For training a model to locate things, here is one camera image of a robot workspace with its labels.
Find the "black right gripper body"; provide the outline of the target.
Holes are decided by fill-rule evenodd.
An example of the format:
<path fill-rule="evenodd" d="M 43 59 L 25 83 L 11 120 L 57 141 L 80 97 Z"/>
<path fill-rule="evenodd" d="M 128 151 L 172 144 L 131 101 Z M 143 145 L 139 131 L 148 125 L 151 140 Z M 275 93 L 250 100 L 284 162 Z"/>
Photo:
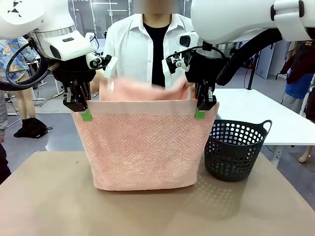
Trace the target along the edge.
<path fill-rule="evenodd" d="M 194 52 L 190 60 L 189 70 L 185 72 L 185 75 L 189 83 L 206 81 L 214 85 L 222 68 L 223 58 L 209 58 Z"/>

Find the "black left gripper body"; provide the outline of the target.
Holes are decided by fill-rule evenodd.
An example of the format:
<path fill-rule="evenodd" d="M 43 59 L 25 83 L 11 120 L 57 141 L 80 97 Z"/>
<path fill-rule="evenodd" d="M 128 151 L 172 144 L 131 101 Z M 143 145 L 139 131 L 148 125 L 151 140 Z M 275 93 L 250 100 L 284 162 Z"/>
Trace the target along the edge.
<path fill-rule="evenodd" d="M 59 67 L 53 71 L 53 75 L 57 81 L 63 84 L 77 80 L 77 82 L 90 82 L 96 72 L 91 70 L 87 64 L 86 56 L 70 59 L 67 61 L 57 61 Z"/>

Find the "person's right hand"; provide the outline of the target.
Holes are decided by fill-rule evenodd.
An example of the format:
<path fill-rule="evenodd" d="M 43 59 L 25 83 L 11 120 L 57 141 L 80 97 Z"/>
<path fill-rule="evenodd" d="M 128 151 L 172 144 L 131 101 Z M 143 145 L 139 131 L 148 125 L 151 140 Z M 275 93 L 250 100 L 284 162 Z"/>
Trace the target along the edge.
<path fill-rule="evenodd" d="M 93 80 L 90 82 L 90 89 L 92 93 L 99 92 L 100 81 L 103 79 L 102 70 L 97 70 Z"/>

